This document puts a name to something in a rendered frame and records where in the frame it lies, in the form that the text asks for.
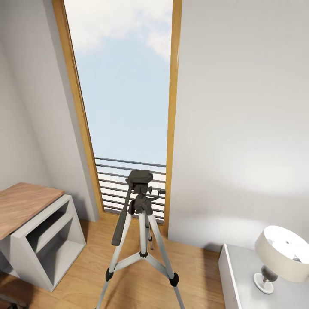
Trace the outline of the camera tripod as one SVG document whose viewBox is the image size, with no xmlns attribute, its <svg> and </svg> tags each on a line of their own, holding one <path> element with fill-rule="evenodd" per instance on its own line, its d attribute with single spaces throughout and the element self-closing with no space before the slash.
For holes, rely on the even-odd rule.
<svg viewBox="0 0 309 309">
<path fill-rule="evenodd" d="M 112 245 L 116 246 L 116 249 L 115 249 L 110 267 L 106 272 L 106 281 L 103 286 L 102 293 L 99 298 L 99 302 L 95 309 L 100 309 L 102 300 L 106 293 L 108 283 L 110 279 L 112 278 L 112 275 L 115 272 L 119 271 L 120 269 L 123 269 L 126 266 L 129 266 L 141 259 L 146 260 L 153 267 L 155 267 L 155 269 L 157 269 L 159 272 L 161 272 L 164 276 L 166 276 L 170 280 L 170 283 L 173 286 L 175 294 L 177 296 L 180 308 L 185 309 L 179 289 L 177 287 L 177 284 L 179 282 L 179 276 L 177 273 L 173 273 L 172 266 L 170 264 L 170 261 L 167 255 L 167 251 L 165 249 L 165 246 L 161 238 L 161 234 L 158 229 L 158 225 L 155 220 L 155 216 L 153 214 L 153 210 L 151 207 L 152 206 L 151 202 L 159 199 L 159 195 L 165 194 L 166 191 L 162 191 L 162 190 L 158 191 L 158 196 L 154 198 L 146 197 L 147 192 L 152 194 L 152 186 L 148 188 L 148 183 L 151 180 L 153 180 L 153 174 L 150 173 L 149 170 L 132 170 L 128 178 L 125 179 L 125 181 L 128 184 L 128 192 L 127 192 L 123 210 L 120 213 L 119 220 L 117 222 L 116 229 L 115 229 L 115 232 L 112 238 Z M 134 190 L 134 193 L 138 193 L 138 195 L 136 196 L 135 200 L 132 200 L 130 202 L 130 206 L 129 206 L 128 213 L 127 213 L 127 207 L 128 207 L 128 203 L 129 203 L 132 190 Z M 126 233 L 128 231 L 131 219 L 135 211 L 139 214 L 141 251 L 117 263 L 119 253 L 121 251 Z M 163 258 L 165 265 L 163 265 L 161 262 L 159 262 L 156 258 L 154 258 L 151 254 L 147 252 L 148 241 L 150 242 L 151 250 L 153 250 L 152 236 L 150 235 L 151 229 L 154 232 L 154 236 L 158 243 L 158 247 L 160 249 L 161 256 Z"/>
</svg>

